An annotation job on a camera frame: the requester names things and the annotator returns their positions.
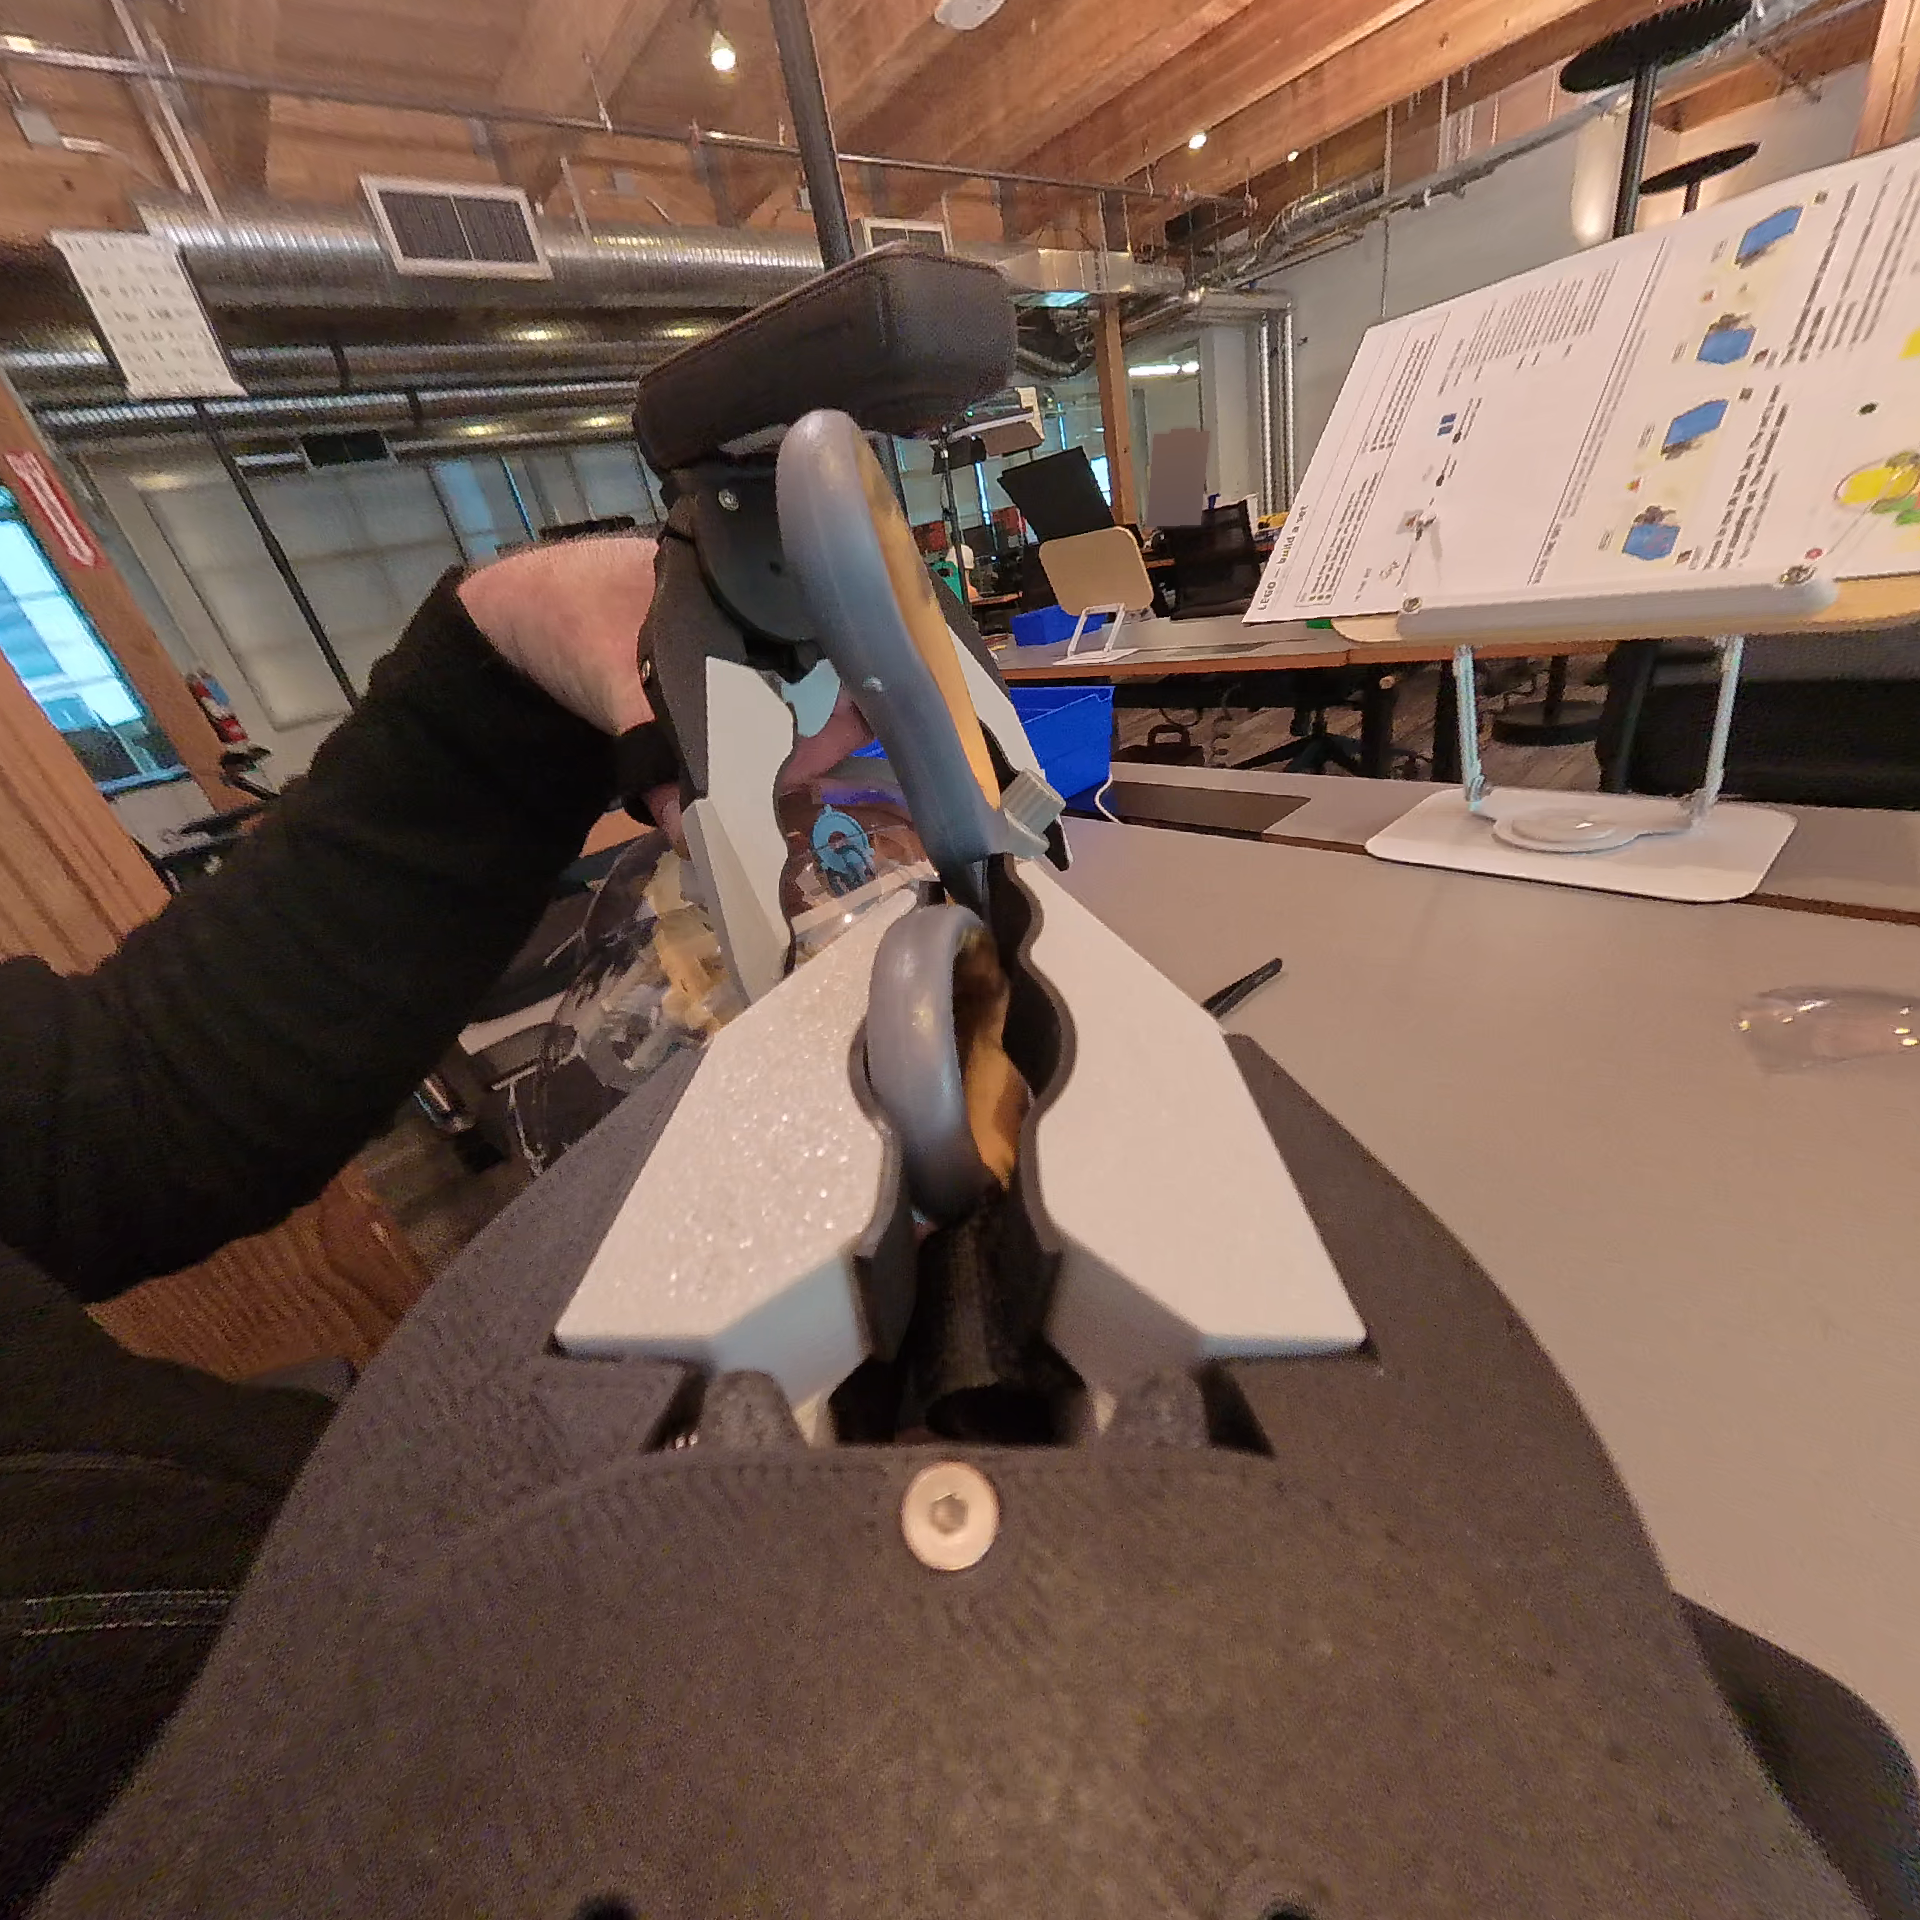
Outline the person's left hand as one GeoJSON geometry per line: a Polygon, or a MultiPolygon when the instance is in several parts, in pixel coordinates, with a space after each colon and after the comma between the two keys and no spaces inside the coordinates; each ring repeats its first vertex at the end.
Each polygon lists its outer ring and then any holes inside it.
{"type": "Polygon", "coordinates": [[[640,629],[658,544],[599,536],[528,547],[469,572],[458,596],[488,643],[555,704],[624,737],[655,721],[640,629]]]}

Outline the white ceiling vent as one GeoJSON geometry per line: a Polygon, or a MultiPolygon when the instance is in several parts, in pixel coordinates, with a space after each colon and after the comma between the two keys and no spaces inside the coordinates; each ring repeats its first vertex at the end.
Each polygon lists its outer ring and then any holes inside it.
{"type": "Polygon", "coordinates": [[[514,185],[362,176],[360,188],[400,276],[553,278],[536,209],[514,185]]]}

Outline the silver air duct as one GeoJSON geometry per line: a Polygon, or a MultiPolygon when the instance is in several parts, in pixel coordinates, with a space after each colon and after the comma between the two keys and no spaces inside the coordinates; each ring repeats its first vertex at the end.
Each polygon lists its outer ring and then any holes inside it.
{"type": "Polygon", "coordinates": [[[507,314],[739,314],[824,269],[797,230],[540,221],[547,276],[413,272],[393,264],[367,209],[255,206],[217,216],[181,196],[135,196],[216,309],[501,309],[507,314]]]}

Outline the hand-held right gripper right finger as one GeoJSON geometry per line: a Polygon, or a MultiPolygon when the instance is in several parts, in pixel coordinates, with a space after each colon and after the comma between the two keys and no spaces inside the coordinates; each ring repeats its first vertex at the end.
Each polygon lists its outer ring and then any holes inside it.
{"type": "Polygon", "coordinates": [[[1067,1432],[1104,1433],[1155,1377],[1357,1356],[1367,1328],[1218,1022],[1053,869],[994,869],[992,925],[1053,1044],[1017,1192],[1051,1259],[1067,1432]]]}

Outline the blue bin with square label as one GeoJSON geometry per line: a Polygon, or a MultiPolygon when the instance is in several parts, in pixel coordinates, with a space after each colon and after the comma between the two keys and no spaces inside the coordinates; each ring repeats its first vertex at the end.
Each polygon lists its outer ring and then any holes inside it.
{"type": "Polygon", "coordinates": [[[1016,684],[1012,704],[1044,779],[1074,816],[1095,819],[1114,778],[1116,686],[1016,684]]]}

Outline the printed instruction sheet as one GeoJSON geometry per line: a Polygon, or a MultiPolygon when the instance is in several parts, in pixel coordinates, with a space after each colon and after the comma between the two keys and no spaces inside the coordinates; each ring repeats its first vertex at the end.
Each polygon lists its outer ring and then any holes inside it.
{"type": "Polygon", "coordinates": [[[1917,152],[1371,328],[1248,624],[1915,573],[1917,152]]]}

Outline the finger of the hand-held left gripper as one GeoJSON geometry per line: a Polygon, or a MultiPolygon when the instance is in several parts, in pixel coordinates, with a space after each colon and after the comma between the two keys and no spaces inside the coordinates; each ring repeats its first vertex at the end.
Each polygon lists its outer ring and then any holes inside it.
{"type": "Polygon", "coordinates": [[[1012,692],[1003,686],[994,664],[971,644],[954,644],[954,653],[973,717],[988,742],[999,792],[1012,787],[1029,802],[1027,820],[1040,832],[1040,851],[1029,852],[1029,858],[1043,858],[1053,872],[1065,874],[1071,869],[1071,846],[1064,825],[1065,795],[1044,774],[1039,750],[1029,740],[1016,709],[1012,692]]]}
{"type": "Polygon", "coordinates": [[[777,788],[797,742],[796,717],[745,664],[707,659],[698,689],[681,740],[693,794],[689,851],[737,992],[759,1002],[781,984],[794,953],[777,788]]]}

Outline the tan-backed document stand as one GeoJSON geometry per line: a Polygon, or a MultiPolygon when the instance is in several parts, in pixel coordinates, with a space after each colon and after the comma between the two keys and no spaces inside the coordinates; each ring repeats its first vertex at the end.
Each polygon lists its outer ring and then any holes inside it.
{"type": "Polygon", "coordinates": [[[1089,659],[1124,656],[1120,632],[1153,618],[1155,585],[1137,533],[1116,523],[1087,536],[1040,544],[1040,566],[1059,608],[1074,618],[1064,646],[1064,664],[1084,653],[1092,618],[1106,624],[1095,634],[1097,651],[1089,659]]]}

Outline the clear plastic shell piece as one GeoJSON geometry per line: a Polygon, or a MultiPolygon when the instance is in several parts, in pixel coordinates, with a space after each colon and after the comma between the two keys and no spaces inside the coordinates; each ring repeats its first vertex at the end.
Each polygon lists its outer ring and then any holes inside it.
{"type": "Polygon", "coordinates": [[[1917,994],[1863,987],[1757,992],[1735,1030],[1764,1072],[1917,1059],[1917,994]]]}

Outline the black round-top stand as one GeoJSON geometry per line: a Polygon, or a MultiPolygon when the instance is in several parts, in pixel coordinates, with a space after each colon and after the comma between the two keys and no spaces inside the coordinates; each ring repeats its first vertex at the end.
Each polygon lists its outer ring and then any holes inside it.
{"type": "Polygon", "coordinates": [[[1761,154],[1757,141],[1743,141],[1681,161],[1657,176],[1645,176],[1653,107],[1663,73],[1714,49],[1714,44],[1740,30],[1748,13],[1748,3],[1689,3],[1669,6],[1663,13],[1604,34],[1559,69],[1556,85],[1567,94],[1589,97],[1619,86],[1628,86],[1629,91],[1612,238],[1629,236],[1637,229],[1643,188],[1650,188],[1656,196],[1683,189],[1685,212],[1691,212],[1701,185],[1735,171],[1761,154]]]}

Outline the clear maze puzzle ball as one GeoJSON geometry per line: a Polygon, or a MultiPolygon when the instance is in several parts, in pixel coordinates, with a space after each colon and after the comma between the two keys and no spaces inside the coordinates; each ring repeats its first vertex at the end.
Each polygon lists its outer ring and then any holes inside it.
{"type": "MultiPolygon", "coordinates": [[[[898,886],[925,880],[922,837],[893,788],[831,778],[777,804],[780,909],[794,961],[832,945],[898,886]]],[[[624,849],[583,925],[580,968],[548,1022],[536,1089],[551,1101],[623,1097],[700,1051],[748,1002],[691,858],[663,832],[624,849]]]]}

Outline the black pole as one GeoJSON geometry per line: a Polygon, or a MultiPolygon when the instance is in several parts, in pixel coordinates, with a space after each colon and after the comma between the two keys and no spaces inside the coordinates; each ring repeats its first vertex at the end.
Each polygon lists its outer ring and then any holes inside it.
{"type": "Polygon", "coordinates": [[[849,217],[841,161],[825,99],[825,78],[808,3],[769,3],[784,94],[796,128],[810,216],[827,272],[849,266],[857,250],[849,217]]]}

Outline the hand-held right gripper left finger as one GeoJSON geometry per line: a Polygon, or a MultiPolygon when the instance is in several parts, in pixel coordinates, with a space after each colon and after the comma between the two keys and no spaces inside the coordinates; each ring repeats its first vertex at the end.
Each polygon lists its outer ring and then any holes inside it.
{"type": "Polygon", "coordinates": [[[709,1044],[561,1314],[564,1356],[769,1377],[811,1443],[898,1356],[917,1218],[863,1050],[896,921],[856,921],[709,1044]]]}

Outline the grey scissors with yellow lining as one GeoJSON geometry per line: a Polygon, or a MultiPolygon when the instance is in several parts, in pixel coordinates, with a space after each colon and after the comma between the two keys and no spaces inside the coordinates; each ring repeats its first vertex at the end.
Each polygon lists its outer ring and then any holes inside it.
{"type": "Polygon", "coordinates": [[[777,453],[784,558],[839,682],[877,737],[943,896],[881,938],[866,1072],[930,1222],[964,1218],[1017,1163],[1027,1090],[1002,1040],[1012,985],[992,884],[1044,858],[1064,798],[1002,774],[945,605],[857,422],[796,421],[777,453]]]}

